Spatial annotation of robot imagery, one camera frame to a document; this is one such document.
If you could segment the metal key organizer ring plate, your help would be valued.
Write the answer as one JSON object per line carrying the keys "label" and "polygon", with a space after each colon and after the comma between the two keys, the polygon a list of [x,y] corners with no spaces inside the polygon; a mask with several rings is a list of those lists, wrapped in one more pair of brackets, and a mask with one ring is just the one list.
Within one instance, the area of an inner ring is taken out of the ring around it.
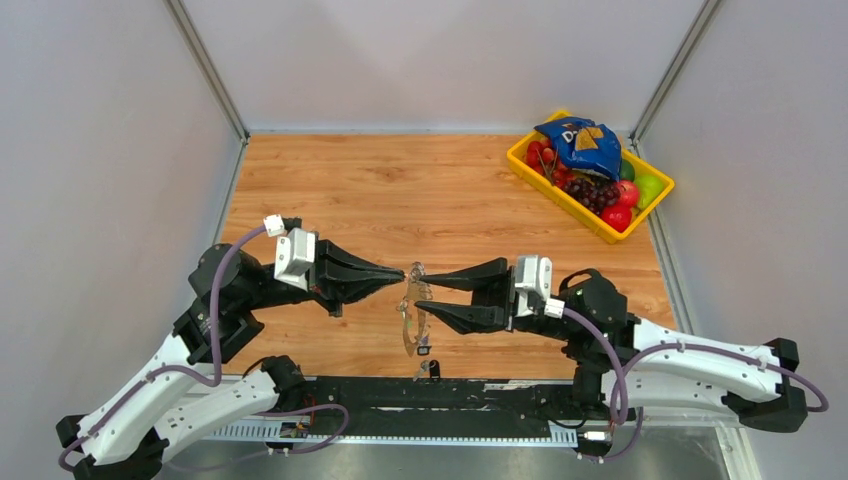
{"label": "metal key organizer ring plate", "polygon": [[409,357],[417,356],[415,348],[421,338],[428,336],[430,339],[428,313],[415,306],[417,301],[433,299],[431,286],[419,280],[419,277],[425,274],[426,270],[421,262],[414,262],[411,265],[407,275],[405,294],[397,307],[402,320],[403,346]]}

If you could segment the yellow plastic bin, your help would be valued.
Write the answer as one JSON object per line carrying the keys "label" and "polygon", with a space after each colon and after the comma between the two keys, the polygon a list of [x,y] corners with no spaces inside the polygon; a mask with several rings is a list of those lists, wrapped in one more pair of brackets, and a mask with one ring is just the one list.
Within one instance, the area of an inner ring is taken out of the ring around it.
{"label": "yellow plastic bin", "polygon": [[[573,116],[569,112],[560,110],[551,115],[546,121],[554,120],[557,118],[561,118],[564,116]],[[589,175],[580,171],[571,170],[576,177],[587,178],[593,182],[597,180],[604,180],[610,183],[616,183],[621,180],[632,181],[637,175],[644,174],[653,174],[657,177],[660,177],[665,183],[664,191],[653,201],[653,203],[644,211],[638,209],[637,207],[633,208],[633,221],[629,228],[623,232],[619,233],[614,231],[611,227],[605,224],[600,216],[596,216],[592,212],[590,212],[587,208],[584,208],[580,205],[575,199],[570,197],[568,194],[555,186],[553,186],[548,180],[544,177],[536,173],[530,167],[528,167],[524,163],[524,155],[526,152],[527,145],[533,140],[542,140],[547,139],[541,134],[537,133],[534,128],[531,133],[527,134],[522,140],[513,145],[507,151],[507,160],[509,168],[520,178],[526,181],[533,188],[543,193],[546,197],[551,199],[555,204],[557,204],[560,208],[572,214],[576,219],[586,225],[593,233],[600,236],[605,241],[613,244],[618,241],[626,239],[632,231],[636,228],[636,226],[640,225],[640,223],[647,218],[648,214],[651,213],[662,200],[665,199],[666,196],[674,189],[675,182],[671,177],[662,173],[656,167],[650,165],[644,160],[640,159],[635,154],[627,151],[625,147],[622,145],[621,141],[621,149],[622,149],[622,161],[620,167],[620,179],[618,181],[608,180],[602,177],[597,177],[593,175]]]}

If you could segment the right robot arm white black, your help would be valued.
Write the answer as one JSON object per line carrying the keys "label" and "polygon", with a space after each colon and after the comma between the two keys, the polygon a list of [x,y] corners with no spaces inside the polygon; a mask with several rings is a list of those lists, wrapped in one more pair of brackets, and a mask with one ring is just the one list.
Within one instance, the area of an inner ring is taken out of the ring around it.
{"label": "right robot arm white black", "polygon": [[561,282],[552,274],[549,258],[525,255],[427,275],[425,283],[466,291],[471,300],[417,307],[462,335],[507,331],[560,341],[576,365],[569,402],[584,417],[605,411],[622,423],[639,408],[697,409],[773,433],[796,432],[806,420],[793,341],[739,345],[685,334],[632,313],[597,270]]}

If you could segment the key black head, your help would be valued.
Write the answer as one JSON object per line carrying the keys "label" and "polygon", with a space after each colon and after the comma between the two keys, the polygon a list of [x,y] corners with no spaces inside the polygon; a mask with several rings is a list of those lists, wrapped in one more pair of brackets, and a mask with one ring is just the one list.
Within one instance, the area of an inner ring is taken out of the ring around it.
{"label": "key black head", "polygon": [[421,380],[440,380],[441,379],[441,366],[440,362],[435,359],[424,360],[416,373],[412,376],[412,381],[417,382]]}

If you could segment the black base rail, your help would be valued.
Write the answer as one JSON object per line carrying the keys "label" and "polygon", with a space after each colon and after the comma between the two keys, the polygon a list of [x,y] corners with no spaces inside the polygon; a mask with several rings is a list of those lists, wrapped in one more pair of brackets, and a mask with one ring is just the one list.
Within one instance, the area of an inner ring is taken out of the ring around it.
{"label": "black base rail", "polygon": [[613,429],[604,405],[582,411],[567,381],[310,377],[305,406],[339,404],[345,412],[246,416],[215,428],[208,440],[307,445],[336,430],[338,443],[571,448],[607,452]]}

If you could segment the red cherries bunch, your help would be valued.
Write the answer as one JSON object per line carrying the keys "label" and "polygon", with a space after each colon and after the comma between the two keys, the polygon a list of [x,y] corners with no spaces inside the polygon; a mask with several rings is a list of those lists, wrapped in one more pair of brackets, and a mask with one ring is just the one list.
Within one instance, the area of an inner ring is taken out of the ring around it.
{"label": "red cherries bunch", "polygon": [[576,179],[576,175],[562,163],[547,139],[533,140],[527,145],[524,163],[561,190]]}

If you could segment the blue chips bag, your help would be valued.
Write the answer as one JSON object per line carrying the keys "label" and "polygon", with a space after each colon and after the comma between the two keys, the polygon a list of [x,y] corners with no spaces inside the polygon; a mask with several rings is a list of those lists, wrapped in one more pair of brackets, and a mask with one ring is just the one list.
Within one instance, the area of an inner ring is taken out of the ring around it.
{"label": "blue chips bag", "polygon": [[622,149],[617,136],[591,119],[564,116],[534,127],[569,169],[612,181],[620,179]]}

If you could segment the purple grape bunch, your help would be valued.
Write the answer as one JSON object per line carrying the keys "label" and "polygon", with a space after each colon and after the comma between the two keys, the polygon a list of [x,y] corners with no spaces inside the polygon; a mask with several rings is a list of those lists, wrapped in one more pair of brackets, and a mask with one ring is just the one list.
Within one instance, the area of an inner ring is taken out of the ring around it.
{"label": "purple grape bunch", "polygon": [[567,181],[564,192],[596,216],[601,216],[606,208],[614,206],[621,195],[615,183],[604,180],[593,182],[583,177]]}

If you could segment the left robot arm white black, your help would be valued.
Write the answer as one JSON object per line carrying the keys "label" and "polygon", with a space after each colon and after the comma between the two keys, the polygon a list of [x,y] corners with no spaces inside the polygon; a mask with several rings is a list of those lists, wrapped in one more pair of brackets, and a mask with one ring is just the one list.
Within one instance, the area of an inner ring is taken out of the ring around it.
{"label": "left robot arm white black", "polygon": [[286,355],[223,382],[223,366],[262,331],[256,312],[314,302],[338,317],[405,275],[311,231],[285,226],[269,236],[277,246],[270,264],[242,241],[201,255],[189,278],[195,300],[152,358],[104,405],[57,423],[62,469],[77,479],[151,479],[188,446],[245,417],[292,417],[296,431],[312,425],[321,405]]}

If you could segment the red peach fruit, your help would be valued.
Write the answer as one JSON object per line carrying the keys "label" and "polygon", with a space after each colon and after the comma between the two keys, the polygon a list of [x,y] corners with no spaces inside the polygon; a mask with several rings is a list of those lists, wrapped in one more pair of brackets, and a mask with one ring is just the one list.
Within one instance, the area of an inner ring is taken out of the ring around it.
{"label": "red peach fruit", "polygon": [[619,192],[617,205],[628,209],[637,206],[640,200],[640,191],[632,181],[621,180],[615,183],[615,187]]}

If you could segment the green apple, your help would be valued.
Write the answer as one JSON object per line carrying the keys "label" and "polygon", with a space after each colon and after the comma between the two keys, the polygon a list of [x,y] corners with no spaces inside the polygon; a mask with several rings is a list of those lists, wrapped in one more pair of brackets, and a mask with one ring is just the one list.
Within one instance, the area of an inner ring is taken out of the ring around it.
{"label": "green apple", "polygon": [[642,211],[646,210],[665,189],[663,180],[653,174],[637,175],[633,183],[639,190],[636,207]]}

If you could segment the red apple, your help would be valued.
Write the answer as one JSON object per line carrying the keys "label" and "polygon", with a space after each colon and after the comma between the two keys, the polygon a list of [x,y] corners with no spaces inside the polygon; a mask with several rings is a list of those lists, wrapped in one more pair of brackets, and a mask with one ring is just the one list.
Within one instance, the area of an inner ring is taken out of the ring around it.
{"label": "red apple", "polygon": [[601,220],[614,231],[625,232],[633,221],[633,208],[628,205],[612,205],[601,212]]}

